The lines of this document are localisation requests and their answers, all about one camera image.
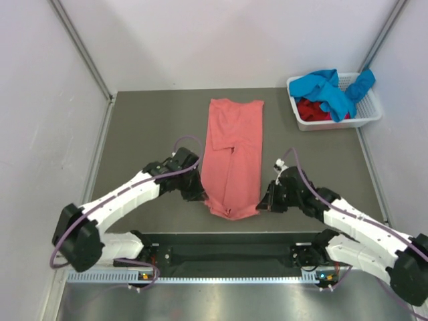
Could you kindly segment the red t shirt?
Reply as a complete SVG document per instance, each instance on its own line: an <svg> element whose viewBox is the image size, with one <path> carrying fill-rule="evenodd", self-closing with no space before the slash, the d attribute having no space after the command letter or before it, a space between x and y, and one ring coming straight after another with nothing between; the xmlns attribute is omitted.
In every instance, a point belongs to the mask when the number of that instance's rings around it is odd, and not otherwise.
<svg viewBox="0 0 428 321"><path fill-rule="evenodd" d="M312 102L306 98L301 98L296 103L298 114L303 121L317 122L317 121L335 121L350 119L350 114L347 110L337 110L331 107L327 102Z"/></svg>

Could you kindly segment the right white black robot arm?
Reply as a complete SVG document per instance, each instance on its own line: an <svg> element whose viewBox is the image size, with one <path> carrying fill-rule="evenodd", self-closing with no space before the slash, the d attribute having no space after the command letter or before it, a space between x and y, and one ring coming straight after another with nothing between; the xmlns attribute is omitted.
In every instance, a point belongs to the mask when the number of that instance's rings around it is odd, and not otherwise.
<svg viewBox="0 0 428 321"><path fill-rule="evenodd" d="M257 209L284 213L291 207L327 225L313 240L312 257L360 269L390 286L412 306L427 301L427 236L410 236L379 223L339 194L316 188L304 171L277 160L276 179Z"/></svg>

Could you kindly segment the aluminium corner post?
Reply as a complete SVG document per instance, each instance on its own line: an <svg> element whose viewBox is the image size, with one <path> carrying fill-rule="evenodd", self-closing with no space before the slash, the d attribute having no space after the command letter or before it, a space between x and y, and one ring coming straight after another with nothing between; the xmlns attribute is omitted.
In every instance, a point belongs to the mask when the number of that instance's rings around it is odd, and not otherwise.
<svg viewBox="0 0 428 321"><path fill-rule="evenodd" d="M68 37L76 48L79 56L81 57L84 65L87 67L90 75L93 77L95 83L100 89L102 95L107 99L107 101L111 102L113 99L113 94L108 89L101 73L99 72L94 60L92 59L88 48L84 44L78 30L76 29L74 23L72 22L66 8L63 6L62 2L59 0L47 0L53 12L58 17L60 23L63 25Z"/></svg>
<svg viewBox="0 0 428 321"><path fill-rule="evenodd" d="M357 72L363 72L370 68L371 64L379 54L383 44L387 40L392 29L398 22L400 16L403 14L406 6L410 3L409 0L396 0L393 3L393 7L390 10L385 22L382 24L379 32L374 38L374 41L370 45L362 63L360 64Z"/></svg>

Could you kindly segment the pink t shirt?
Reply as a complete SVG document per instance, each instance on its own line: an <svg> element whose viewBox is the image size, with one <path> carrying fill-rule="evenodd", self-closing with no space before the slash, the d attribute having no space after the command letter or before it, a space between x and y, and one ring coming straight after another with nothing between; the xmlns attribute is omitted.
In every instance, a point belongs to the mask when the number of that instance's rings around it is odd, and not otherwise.
<svg viewBox="0 0 428 321"><path fill-rule="evenodd" d="M216 216L236 221L258 214L263 106L261 100L210 102L201 182Z"/></svg>

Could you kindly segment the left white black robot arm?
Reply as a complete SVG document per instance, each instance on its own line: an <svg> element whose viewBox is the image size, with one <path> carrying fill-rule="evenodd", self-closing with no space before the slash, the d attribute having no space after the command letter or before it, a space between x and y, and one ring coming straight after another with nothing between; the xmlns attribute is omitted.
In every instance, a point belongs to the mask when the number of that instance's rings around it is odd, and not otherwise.
<svg viewBox="0 0 428 321"><path fill-rule="evenodd" d="M179 191L185 201L204 201L207 195L198 165L199 157L181 147L163 162L147 164L103 197L66 205L53 234L53 254L61 255L76 272L121 259L148 263L152 250L142 233L111 233L109 228L139 206L173 191Z"/></svg>

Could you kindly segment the white plastic basket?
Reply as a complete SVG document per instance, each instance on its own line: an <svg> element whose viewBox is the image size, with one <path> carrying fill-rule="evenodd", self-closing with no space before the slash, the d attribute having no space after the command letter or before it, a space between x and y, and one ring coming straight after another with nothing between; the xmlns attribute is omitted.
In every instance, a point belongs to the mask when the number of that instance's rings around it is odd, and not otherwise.
<svg viewBox="0 0 428 321"><path fill-rule="evenodd" d="M380 120L382 110L372 89L371 71L318 70L288 78L292 111L301 131L360 128Z"/></svg>

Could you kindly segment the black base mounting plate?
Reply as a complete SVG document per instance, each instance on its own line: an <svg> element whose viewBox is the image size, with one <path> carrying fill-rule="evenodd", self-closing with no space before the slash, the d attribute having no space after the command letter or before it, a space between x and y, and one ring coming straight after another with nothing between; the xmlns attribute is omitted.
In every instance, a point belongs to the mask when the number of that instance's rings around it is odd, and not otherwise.
<svg viewBox="0 0 428 321"><path fill-rule="evenodd" d="M151 233L130 263L155 265L162 277L286 277L336 267L324 233Z"/></svg>

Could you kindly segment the left aluminium corner post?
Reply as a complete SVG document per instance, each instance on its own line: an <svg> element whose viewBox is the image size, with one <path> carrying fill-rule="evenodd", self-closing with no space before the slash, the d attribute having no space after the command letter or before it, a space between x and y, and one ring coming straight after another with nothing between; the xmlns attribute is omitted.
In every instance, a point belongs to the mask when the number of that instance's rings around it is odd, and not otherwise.
<svg viewBox="0 0 428 321"><path fill-rule="evenodd" d="M74 23L72 22L66 8L63 6L62 2L59 0L47 0L53 12L58 17L60 23L63 25L68 37L76 48L79 56L81 57L84 65L87 67L90 75L93 77L95 83L100 89L102 95L107 99L107 101L111 102L113 99L113 94L108 89L101 73L99 72L94 60L92 59L88 48L84 44L78 30L76 29Z"/></svg>

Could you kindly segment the blue t shirt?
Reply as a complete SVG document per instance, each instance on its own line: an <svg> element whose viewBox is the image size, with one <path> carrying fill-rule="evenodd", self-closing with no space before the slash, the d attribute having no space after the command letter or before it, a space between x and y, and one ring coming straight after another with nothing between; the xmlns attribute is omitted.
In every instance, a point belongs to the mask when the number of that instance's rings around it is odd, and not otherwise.
<svg viewBox="0 0 428 321"><path fill-rule="evenodd" d="M296 103L301 98L312 102L327 102L331 107L350 114L350 119L357 115L356 105L366 96L376 82L371 70L365 70L347 89L339 88L337 70L318 70L290 82L289 93Z"/></svg>

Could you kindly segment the right aluminium corner post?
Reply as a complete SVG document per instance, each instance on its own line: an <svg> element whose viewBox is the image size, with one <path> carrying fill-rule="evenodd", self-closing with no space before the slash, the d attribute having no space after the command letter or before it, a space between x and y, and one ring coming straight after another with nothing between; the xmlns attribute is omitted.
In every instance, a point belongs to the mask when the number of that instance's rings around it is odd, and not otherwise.
<svg viewBox="0 0 428 321"><path fill-rule="evenodd" d="M370 68L371 64L379 54L383 44L387 40L392 29L398 22L400 16L403 14L406 6L410 3L409 0L396 0L393 3L393 7L390 10L385 22L382 24L379 32L374 38L374 41L370 45L362 63L360 64L357 72L363 72Z"/></svg>

